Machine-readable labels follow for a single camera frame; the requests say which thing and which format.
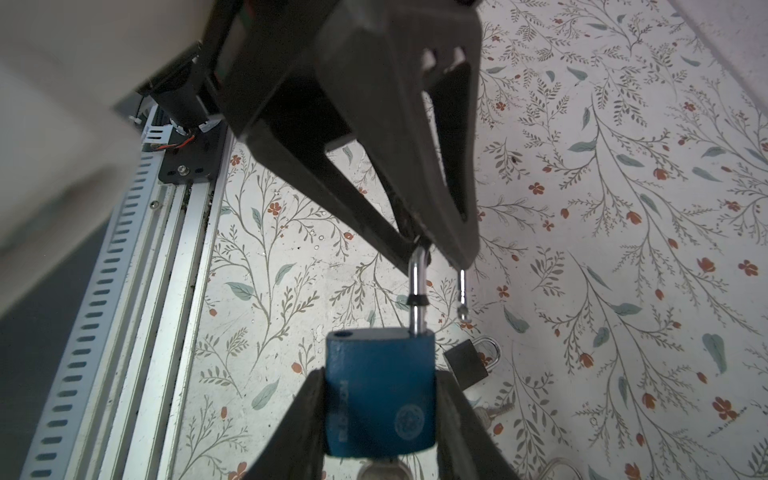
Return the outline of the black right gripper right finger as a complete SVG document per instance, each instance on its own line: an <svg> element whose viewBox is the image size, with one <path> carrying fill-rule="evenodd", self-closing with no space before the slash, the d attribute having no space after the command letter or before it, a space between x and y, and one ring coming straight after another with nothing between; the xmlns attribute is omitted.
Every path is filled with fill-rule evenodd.
<svg viewBox="0 0 768 480"><path fill-rule="evenodd" d="M519 480L480 423L453 375L437 371L435 385L439 478Z"/></svg>

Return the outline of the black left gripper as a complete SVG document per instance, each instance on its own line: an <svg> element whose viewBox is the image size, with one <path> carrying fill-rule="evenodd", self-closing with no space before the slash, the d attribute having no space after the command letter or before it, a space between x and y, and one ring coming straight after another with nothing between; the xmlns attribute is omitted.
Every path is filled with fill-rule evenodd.
<svg viewBox="0 0 768 480"><path fill-rule="evenodd" d="M403 237L329 160L351 128L456 269L479 250L473 140L481 27L473 1L285 1L259 11L217 93L268 170L408 271ZM344 119L268 123L321 90Z"/></svg>

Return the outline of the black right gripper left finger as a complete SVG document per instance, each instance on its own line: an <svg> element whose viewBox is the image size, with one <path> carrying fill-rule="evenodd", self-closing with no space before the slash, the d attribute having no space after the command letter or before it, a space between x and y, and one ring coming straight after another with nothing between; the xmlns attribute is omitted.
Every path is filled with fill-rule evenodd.
<svg viewBox="0 0 768 480"><path fill-rule="evenodd" d="M321 479L326 450L325 372L313 370L243 479Z"/></svg>

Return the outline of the black padlock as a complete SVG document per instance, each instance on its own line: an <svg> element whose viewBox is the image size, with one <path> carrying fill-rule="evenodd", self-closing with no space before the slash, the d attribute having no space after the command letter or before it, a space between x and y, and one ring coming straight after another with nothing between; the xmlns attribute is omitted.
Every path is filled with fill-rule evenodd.
<svg viewBox="0 0 768 480"><path fill-rule="evenodd" d="M466 390L486 379L502 358L500 344L491 337L465 340L443 353L459 388Z"/></svg>

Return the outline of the blue padlock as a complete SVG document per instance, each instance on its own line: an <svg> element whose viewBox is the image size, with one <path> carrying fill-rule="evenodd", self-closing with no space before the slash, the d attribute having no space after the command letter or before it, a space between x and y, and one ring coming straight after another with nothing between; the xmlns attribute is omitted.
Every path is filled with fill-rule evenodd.
<svg viewBox="0 0 768 480"><path fill-rule="evenodd" d="M435 335L426 323L428 250L428 243L418 243L406 264L407 326L326 337L324 428L331 457L384 459L447 444Z"/></svg>

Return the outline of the red padlock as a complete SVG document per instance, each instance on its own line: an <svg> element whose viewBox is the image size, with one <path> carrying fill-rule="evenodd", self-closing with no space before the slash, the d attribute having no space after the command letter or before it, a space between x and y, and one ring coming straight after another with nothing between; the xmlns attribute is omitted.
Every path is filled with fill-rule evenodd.
<svg viewBox="0 0 768 480"><path fill-rule="evenodd" d="M583 480L582 473L578 470L573 462L564 457L555 457L549 460L539 472L536 480L548 480L553 479L557 469L567 469L572 476L577 480Z"/></svg>

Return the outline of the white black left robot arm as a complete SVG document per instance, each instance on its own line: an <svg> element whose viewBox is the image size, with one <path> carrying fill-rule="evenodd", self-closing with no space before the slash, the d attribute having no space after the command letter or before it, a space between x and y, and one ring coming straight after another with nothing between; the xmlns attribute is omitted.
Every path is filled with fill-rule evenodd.
<svg viewBox="0 0 768 480"><path fill-rule="evenodd" d="M472 1L5 1L1 305L111 213L139 162L116 113L221 117L268 170L399 269L419 239L479 251Z"/></svg>

